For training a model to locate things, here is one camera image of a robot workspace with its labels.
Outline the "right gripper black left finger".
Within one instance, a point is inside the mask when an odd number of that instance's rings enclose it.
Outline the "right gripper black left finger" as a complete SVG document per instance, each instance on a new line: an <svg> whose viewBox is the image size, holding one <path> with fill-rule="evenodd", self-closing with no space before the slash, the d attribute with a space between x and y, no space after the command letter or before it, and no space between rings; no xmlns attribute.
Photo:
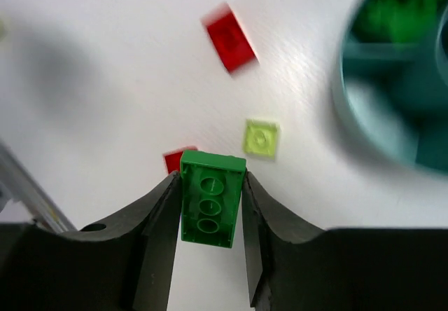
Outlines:
<svg viewBox="0 0 448 311"><path fill-rule="evenodd" d="M2 310L165 310L181 214L174 172L75 232L1 225Z"/></svg>

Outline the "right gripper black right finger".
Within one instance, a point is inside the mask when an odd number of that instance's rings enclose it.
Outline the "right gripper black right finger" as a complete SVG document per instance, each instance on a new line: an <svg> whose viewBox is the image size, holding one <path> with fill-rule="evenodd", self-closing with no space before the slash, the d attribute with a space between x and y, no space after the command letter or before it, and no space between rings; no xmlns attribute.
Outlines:
<svg viewBox="0 0 448 311"><path fill-rule="evenodd" d="M254 309L447 309L446 229L324 230L276 201L251 173L241 203Z"/></svg>

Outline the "green lego plate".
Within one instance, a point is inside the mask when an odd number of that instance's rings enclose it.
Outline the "green lego plate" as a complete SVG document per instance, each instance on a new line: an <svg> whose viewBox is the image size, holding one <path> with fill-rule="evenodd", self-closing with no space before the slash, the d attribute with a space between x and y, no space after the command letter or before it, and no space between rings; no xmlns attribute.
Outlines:
<svg viewBox="0 0 448 311"><path fill-rule="evenodd" d="M183 153L183 241L232 247L245 173L244 158L196 150Z"/></svg>

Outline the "dark green small lego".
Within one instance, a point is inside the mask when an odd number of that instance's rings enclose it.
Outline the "dark green small lego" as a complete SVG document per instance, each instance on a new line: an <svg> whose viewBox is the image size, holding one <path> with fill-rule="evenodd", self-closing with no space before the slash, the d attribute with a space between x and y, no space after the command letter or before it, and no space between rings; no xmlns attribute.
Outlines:
<svg viewBox="0 0 448 311"><path fill-rule="evenodd" d="M432 28L440 0L366 0L353 23L362 42L414 43Z"/></svg>

